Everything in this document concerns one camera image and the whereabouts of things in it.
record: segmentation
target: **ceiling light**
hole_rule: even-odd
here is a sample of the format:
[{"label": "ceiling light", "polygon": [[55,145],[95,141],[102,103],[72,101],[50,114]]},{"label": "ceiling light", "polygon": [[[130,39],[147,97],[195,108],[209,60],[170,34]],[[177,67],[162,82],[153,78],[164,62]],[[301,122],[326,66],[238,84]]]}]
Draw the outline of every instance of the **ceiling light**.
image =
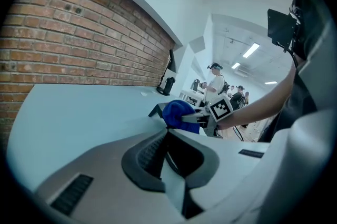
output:
[{"label": "ceiling light", "polygon": [[235,63],[233,66],[232,66],[232,69],[235,69],[235,68],[237,68],[238,66],[240,65],[240,63]]},{"label": "ceiling light", "polygon": [[248,58],[250,55],[253,54],[255,50],[257,50],[260,47],[257,43],[254,43],[251,48],[248,49],[248,51],[243,55],[244,58]]}]

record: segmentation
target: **black shirt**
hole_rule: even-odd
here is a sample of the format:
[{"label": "black shirt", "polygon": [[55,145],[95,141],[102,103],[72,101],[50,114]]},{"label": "black shirt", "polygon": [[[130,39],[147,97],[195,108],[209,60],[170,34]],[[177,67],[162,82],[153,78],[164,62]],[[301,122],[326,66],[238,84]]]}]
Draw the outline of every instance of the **black shirt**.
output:
[{"label": "black shirt", "polygon": [[[323,31],[324,19],[322,12],[319,12],[316,0],[293,0],[291,9],[300,14],[299,20],[301,22],[299,42],[296,42],[292,49],[300,58],[306,60]],[[270,142],[277,131],[290,128],[298,118],[317,110],[299,76],[300,69],[300,66],[296,69],[289,98],[280,113],[260,137],[260,142]]]},{"label": "black shirt", "polygon": [[231,99],[230,99],[230,103],[233,107],[233,110],[237,110],[239,107],[239,100],[243,97],[243,94],[241,92],[237,92],[235,93]]}]

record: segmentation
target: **blue towel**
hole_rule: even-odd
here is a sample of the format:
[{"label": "blue towel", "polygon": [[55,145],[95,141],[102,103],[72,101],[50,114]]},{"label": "blue towel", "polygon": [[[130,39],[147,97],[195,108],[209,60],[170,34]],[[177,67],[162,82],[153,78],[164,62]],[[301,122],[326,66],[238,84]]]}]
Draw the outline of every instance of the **blue towel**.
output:
[{"label": "blue towel", "polygon": [[194,109],[187,102],[183,100],[173,100],[165,106],[163,110],[163,118],[169,127],[199,134],[199,124],[181,121],[182,116],[194,113]]}]

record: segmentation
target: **white table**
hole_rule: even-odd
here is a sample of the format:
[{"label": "white table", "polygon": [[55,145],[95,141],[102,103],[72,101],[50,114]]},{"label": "white table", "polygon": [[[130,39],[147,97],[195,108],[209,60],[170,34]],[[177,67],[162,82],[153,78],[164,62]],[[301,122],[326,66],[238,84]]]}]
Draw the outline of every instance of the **white table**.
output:
[{"label": "white table", "polygon": [[182,99],[185,101],[188,101],[189,97],[195,99],[196,100],[195,107],[199,107],[201,101],[204,99],[203,94],[196,92],[194,90],[191,90],[191,89],[188,89],[188,90],[183,89],[181,91],[181,94],[183,94]]}]

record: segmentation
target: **man in white shirt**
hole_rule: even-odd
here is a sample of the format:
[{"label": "man in white shirt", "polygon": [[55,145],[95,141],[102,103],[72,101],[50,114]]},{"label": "man in white shirt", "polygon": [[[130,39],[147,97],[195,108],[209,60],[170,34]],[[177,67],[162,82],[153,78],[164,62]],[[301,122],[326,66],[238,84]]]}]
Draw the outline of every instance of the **man in white shirt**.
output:
[{"label": "man in white shirt", "polygon": [[215,75],[215,78],[207,85],[206,83],[202,84],[202,88],[205,88],[205,97],[203,102],[200,104],[201,107],[205,106],[205,103],[213,100],[218,96],[225,85],[225,78],[221,74],[220,70],[223,69],[218,63],[213,63],[211,65],[212,74]]},{"label": "man in white shirt", "polygon": [[228,90],[227,92],[227,99],[230,100],[230,95],[234,95],[236,92],[235,92],[235,87],[234,86],[231,86],[231,88]]}]

